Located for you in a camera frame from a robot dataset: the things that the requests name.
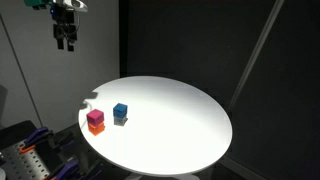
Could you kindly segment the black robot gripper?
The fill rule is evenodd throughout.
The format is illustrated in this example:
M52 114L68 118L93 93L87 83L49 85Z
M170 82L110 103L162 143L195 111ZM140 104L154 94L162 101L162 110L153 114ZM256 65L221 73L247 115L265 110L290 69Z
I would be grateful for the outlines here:
M76 12L68 10L62 6L53 6L51 8L52 19L55 21L53 25L54 37L57 39L57 47L59 50L64 49L63 38L69 40L77 39L77 31L79 25L75 24ZM74 42L67 41L68 51L74 52Z

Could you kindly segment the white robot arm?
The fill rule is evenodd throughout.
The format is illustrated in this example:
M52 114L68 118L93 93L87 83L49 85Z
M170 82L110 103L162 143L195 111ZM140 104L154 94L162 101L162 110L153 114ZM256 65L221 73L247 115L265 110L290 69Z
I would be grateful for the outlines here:
M80 28L79 12L87 12L87 4L83 0L53 0L50 13L55 21L53 36L59 50L67 44L69 52L74 51L77 32Z

